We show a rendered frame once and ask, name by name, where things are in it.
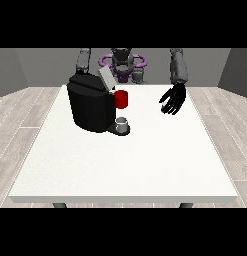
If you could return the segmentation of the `pale grey machine lid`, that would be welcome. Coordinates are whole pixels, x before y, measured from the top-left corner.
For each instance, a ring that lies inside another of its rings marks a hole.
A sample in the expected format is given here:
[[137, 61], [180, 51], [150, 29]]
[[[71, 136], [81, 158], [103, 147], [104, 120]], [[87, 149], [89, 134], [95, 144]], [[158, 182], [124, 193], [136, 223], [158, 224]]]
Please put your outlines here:
[[104, 67], [100, 68], [98, 70], [98, 75], [102, 79], [102, 81], [108, 91], [111, 91], [115, 87], [116, 81], [115, 81], [108, 66], [104, 66]]

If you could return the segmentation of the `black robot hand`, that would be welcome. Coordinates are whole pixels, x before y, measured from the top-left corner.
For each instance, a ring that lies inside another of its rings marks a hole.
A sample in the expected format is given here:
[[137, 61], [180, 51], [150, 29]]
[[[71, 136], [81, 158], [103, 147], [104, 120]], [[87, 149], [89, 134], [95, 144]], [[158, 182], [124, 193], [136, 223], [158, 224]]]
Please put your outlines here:
[[159, 100], [162, 103], [161, 112], [175, 115], [182, 107], [186, 99], [186, 87], [183, 83], [177, 83], [170, 88]]

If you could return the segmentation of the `black coffee machine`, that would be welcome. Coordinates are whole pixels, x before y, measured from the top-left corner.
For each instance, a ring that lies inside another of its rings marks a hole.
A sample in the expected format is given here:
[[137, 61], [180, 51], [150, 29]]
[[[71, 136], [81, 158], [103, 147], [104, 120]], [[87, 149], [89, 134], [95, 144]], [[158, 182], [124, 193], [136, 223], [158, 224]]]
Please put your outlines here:
[[74, 74], [67, 84], [74, 122], [80, 128], [95, 133], [111, 132], [118, 136], [130, 133], [116, 131], [115, 92], [109, 92], [99, 76]]

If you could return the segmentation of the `small grey cup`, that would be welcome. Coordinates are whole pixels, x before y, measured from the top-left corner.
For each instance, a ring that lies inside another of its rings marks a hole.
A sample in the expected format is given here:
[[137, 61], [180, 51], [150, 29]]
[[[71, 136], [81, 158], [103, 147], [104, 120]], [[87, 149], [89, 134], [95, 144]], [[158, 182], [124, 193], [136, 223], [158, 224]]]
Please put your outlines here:
[[115, 120], [115, 124], [116, 124], [116, 131], [119, 133], [124, 133], [128, 129], [128, 121], [125, 117], [118, 117]]

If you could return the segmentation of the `red pod holder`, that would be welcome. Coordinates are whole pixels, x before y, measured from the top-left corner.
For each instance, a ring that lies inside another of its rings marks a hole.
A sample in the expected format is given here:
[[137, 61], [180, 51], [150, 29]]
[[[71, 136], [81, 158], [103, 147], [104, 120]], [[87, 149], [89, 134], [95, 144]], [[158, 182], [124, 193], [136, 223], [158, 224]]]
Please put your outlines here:
[[125, 90], [117, 90], [114, 93], [115, 107], [124, 109], [128, 106], [128, 92]]

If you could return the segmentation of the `small grey coffee pod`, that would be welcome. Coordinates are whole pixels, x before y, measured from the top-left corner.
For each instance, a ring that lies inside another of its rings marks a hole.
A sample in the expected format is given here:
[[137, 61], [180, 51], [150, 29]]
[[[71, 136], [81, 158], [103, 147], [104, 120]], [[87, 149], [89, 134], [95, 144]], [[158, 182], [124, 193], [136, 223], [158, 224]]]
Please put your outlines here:
[[142, 84], [144, 82], [143, 76], [144, 76], [144, 71], [143, 70], [135, 69], [132, 72], [132, 82], [136, 83], [136, 84]]

